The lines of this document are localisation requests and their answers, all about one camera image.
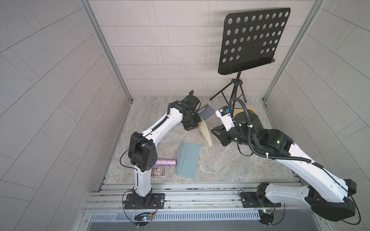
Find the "cream yellow envelope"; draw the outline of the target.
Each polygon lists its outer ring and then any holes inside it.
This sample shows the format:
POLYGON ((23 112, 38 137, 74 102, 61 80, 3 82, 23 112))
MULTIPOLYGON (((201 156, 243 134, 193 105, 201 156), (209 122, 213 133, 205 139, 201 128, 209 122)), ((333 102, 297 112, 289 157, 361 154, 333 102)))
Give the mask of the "cream yellow envelope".
POLYGON ((209 145, 209 147, 211 147, 213 143, 211 140, 209 129, 207 127, 207 124, 202 118, 200 118, 200 122, 198 123, 198 130, 200 134, 202 135, 202 137, 204 138, 204 140, 206 141, 206 143, 209 145))

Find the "tan kraft envelope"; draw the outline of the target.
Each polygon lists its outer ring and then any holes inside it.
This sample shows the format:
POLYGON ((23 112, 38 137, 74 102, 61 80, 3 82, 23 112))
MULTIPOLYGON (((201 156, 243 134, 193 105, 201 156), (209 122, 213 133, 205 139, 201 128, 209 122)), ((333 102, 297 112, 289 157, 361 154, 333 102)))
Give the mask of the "tan kraft envelope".
MULTIPOLYGON (((247 110, 249 112, 253 112, 254 114, 257 114, 257 112, 256 112, 256 110, 253 106, 247 107, 247 110)), ((236 116, 238 113, 244 113, 244 109, 243 108, 235 108, 234 111, 233 111, 233 116, 236 116)))

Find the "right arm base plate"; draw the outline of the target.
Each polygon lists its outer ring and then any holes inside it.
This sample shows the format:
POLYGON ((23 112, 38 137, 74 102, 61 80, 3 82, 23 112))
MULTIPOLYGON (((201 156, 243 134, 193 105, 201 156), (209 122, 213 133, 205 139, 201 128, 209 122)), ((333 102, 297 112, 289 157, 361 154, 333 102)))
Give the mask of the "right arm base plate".
POLYGON ((239 190, 238 195, 244 208, 280 208, 281 203, 274 204, 265 195, 257 192, 244 192, 239 190))

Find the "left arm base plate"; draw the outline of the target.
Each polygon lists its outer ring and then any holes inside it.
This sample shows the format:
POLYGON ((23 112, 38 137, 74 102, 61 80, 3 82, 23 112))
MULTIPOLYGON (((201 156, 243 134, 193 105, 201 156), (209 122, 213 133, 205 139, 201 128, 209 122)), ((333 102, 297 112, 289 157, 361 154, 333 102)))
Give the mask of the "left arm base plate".
POLYGON ((123 205, 125 209, 163 209, 164 201, 164 193, 149 193, 145 197, 130 193, 123 200, 123 205))

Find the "teal blue envelope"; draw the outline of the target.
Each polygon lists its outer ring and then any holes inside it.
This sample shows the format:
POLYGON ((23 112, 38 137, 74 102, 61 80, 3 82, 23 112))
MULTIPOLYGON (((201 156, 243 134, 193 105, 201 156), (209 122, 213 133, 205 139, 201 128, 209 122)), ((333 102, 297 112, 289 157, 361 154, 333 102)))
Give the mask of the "teal blue envelope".
POLYGON ((196 178, 200 145, 182 142, 177 152, 176 175, 191 179, 196 178))

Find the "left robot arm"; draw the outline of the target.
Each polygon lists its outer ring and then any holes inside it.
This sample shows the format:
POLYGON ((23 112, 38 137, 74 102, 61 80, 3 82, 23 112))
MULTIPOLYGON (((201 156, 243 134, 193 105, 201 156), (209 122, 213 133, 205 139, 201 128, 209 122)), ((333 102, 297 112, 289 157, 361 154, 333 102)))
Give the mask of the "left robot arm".
POLYGON ((153 193, 151 169, 158 160, 157 146, 162 138, 177 124, 182 123, 186 131, 198 128, 201 117, 197 107, 200 100, 191 90, 181 101, 168 104, 167 112, 155 124, 141 133, 134 132, 130 138, 128 154, 131 169, 135 172, 135 185, 123 202, 124 209, 162 208, 164 194, 153 193))

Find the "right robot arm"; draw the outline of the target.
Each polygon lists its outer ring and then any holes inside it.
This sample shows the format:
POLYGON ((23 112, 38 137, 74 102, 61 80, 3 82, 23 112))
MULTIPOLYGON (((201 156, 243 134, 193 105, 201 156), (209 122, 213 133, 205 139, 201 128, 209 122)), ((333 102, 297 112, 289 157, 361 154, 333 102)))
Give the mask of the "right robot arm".
POLYGON ((256 113, 249 110, 238 98, 215 112, 222 125, 211 130, 221 142, 249 146, 252 155, 276 160, 298 174, 305 186, 282 187, 263 182, 256 192, 257 201, 266 204, 291 204, 310 208, 315 214, 330 221, 343 221, 359 215, 353 198, 357 184, 341 179, 310 158, 292 138, 277 129, 265 129, 256 113))

